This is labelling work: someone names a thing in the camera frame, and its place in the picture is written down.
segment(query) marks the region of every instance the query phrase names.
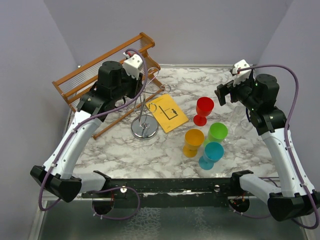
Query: screw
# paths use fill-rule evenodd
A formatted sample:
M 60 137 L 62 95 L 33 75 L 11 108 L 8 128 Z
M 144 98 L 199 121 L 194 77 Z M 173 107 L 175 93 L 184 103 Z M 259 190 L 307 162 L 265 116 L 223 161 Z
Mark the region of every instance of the screw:
M 214 191 L 216 193 L 220 192 L 220 186 L 219 185 L 214 185 Z
M 127 192 L 127 189 L 126 188 L 120 188 L 120 191 L 124 194 Z

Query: lavender wall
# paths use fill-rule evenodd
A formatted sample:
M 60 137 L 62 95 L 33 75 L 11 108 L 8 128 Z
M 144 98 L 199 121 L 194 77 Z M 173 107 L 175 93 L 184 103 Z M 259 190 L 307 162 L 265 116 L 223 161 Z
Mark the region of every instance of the lavender wall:
M 257 63 L 292 0 L 44 0 L 85 64 L 145 32 L 162 64 Z
M 283 64 L 299 79 L 299 95 L 291 120 L 294 146 L 308 177 L 320 191 L 320 1 L 294 0 L 264 50 L 259 64 Z M 292 76 L 282 69 L 263 69 L 280 84 L 277 106 L 288 114 L 295 90 Z M 320 239 L 320 228 L 315 230 Z
M 76 68 L 42 0 L 0 7 L 0 239 L 25 240 L 39 186 L 29 172 L 62 137 L 67 105 L 51 84 Z

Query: wooden dish rack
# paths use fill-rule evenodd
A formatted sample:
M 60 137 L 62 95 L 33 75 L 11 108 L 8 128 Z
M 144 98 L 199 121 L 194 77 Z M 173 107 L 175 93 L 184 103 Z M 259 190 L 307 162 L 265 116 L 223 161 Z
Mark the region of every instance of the wooden dish rack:
M 68 106 L 71 108 L 71 110 L 75 112 L 77 110 L 76 108 L 81 96 L 86 92 L 88 92 L 91 86 L 95 83 L 95 81 L 97 81 L 98 69 L 102 65 L 102 63 L 110 60 L 118 61 L 121 64 L 124 62 L 125 59 L 123 58 L 123 51 L 122 51 L 124 48 L 137 49 L 145 58 L 147 69 L 154 67 L 160 70 L 159 64 L 156 63 L 149 56 L 147 52 L 149 48 L 153 48 L 154 46 L 155 46 L 155 42 L 153 41 L 153 39 L 148 35 L 146 35 L 145 33 L 140 32 L 139 35 L 117 46 L 111 51 L 108 51 L 107 53 L 97 57 L 96 59 L 92 60 L 86 65 L 79 67 L 77 70 L 69 73 L 68 75 L 62 77 L 61 79 L 57 81 L 53 81 L 52 84 L 57 89 L 57 91 L 62 96 L 62 98 L 65 100 L 65 102 L 68 104 Z M 156 69 L 153 69 L 152 71 L 150 71 L 148 73 L 148 78 L 149 79 L 154 78 L 155 77 L 154 74 L 156 72 L 157 72 Z M 163 91 L 163 88 L 161 88 L 162 86 L 161 82 L 159 82 L 156 78 L 152 82 L 159 88 L 156 94 Z M 153 97 L 156 96 L 156 94 L 152 94 L 146 100 L 148 101 L 152 99 Z M 128 111 L 122 117 L 118 118 L 116 121 L 111 123 L 102 131 L 94 134 L 92 137 L 94 139 L 97 139 L 99 136 L 101 136 L 101 134 L 105 133 L 107 130 L 109 130 L 111 127 L 116 125 L 122 119 L 130 115 L 133 111 L 134 111 L 133 109 Z

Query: blue cup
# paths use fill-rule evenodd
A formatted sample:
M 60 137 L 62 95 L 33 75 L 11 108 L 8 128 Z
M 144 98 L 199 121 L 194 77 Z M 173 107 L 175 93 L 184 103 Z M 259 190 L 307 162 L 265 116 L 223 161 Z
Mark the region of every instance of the blue cup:
M 205 148 L 203 156 L 199 159 L 199 166 L 204 170 L 210 170 L 225 154 L 224 147 L 218 142 L 209 142 Z

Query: plastic cup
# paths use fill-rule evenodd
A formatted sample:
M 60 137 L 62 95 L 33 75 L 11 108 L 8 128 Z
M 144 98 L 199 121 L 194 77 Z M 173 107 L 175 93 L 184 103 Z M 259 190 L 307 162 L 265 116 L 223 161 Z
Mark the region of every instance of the plastic cup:
M 231 132 L 231 134 L 227 138 L 225 138 L 224 142 L 228 143 L 230 145 L 235 145 L 237 143 L 239 137 L 245 136 L 253 128 L 254 128 L 254 126 L 252 125 L 251 122 L 249 122 L 247 119 L 243 119 L 235 127 L 234 132 Z
M 193 122 L 197 126 L 204 126 L 207 123 L 207 116 L 212 112 L 214 109 L 215 103 L 212 101 L 211 98 L 203 96 L 196 101 L 196 113 L 197 115 L 194 116 Z
M 236 106 L 230 117 L 230 127 L 234 124 L 238 124 L 246 115 L 246 107 L 245 106 Z
M 224 147 L 218 142 L 209 142 L 205 148 L 203 156 L 199 158 L 199 166 L 204 170 L 210 170 L 225 154 Z
M 205 140 L 205 135 L 199 129 L 190 129 L 184 136 L 183 154 L 188 158 L 193 158 L 198 153 L 198 148 Z
M 217 142 L 221 143 L 228 135 L 228 128 L 221 122 L 215 122 L 210 126 L 208 131 L 208 138 L 204 141 L 203 145 L 208 143 Z

